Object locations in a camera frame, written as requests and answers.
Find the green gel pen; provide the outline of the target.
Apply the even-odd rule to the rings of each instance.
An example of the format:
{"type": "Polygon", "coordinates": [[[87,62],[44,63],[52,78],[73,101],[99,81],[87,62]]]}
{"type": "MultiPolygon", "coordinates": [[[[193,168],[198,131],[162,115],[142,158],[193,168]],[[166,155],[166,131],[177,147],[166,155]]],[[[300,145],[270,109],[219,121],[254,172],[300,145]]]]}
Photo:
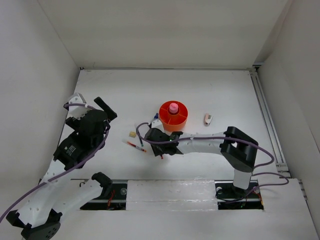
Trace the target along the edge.
{"type": "Polygon", "coordinates": [[[139,139],[141,147],[144,147],[144,143],[143,143],[143,140],[141,138],[141,134],[140,134],[138,128],[136,128],[136,134],[138,135],[138,139],[139,139]]]}

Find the clear blue-cap spray bottle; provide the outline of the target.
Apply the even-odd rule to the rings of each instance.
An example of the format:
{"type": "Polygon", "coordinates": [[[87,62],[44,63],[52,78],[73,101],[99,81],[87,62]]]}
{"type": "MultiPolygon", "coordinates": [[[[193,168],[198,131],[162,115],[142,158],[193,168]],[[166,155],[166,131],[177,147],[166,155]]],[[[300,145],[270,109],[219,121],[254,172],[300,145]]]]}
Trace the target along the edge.
{"type": "Polygon", "coordinates": [[[157,112],[157,113],[154,115],[152,122],[158,122],[158,121],[159,121],[159,113],[157,112]]]}

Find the pink glue bottle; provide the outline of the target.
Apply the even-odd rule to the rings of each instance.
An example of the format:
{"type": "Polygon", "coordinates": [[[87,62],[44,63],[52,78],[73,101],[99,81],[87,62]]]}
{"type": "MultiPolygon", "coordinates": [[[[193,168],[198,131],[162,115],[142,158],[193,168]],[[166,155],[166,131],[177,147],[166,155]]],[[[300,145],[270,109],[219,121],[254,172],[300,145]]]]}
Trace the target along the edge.
{"type": "Polygon", "coordinates": [[[175,102],[170,103],[169,108],[168,108],[168,111],[169,111],[169,113],[170,113],[171,115],[177,114],[177,113],[179,112],[179,106],[178,106],[178,104],[175,103],[175,102]]]}

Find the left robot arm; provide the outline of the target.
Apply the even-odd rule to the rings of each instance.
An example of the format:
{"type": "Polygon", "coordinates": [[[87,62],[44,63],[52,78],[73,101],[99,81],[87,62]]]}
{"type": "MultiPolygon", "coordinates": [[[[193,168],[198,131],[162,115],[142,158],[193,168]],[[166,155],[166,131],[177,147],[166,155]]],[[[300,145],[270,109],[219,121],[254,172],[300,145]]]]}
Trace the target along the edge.
{"type": "Polygon", "coordinates": [[[25,240],[50,240],[60,229],[67,214],[78,210],[95,198],[107,198],[113,181],[102,172],[92,175],[74,196],[64,200],[61,193],[86,162],[106,143],[110,123],[117,114],[100,98],[88,105],[79,93],[72,95],[63,106],[69,114],[65,124],[72,133],[56,148],[48,170],[39,184],[13,203],[1,216],[21,229],[25,240]]]}

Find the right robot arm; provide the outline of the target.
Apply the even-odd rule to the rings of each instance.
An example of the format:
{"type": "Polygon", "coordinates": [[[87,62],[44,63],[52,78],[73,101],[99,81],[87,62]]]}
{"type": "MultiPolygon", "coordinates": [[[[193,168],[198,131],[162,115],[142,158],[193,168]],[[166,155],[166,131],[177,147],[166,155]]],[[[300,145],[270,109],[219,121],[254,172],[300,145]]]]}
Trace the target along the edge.
{"type": "Polygon", "coordinates": [[[237,197],[249,192],[249,185],[257,156],[256,140],[234,126],[215,134],[190,134],[174,131],[170,135],[158,128],[150,128],[144,139],[155,156],[206,153],[223,156],[234,168],[231,191],[237,197]]]}

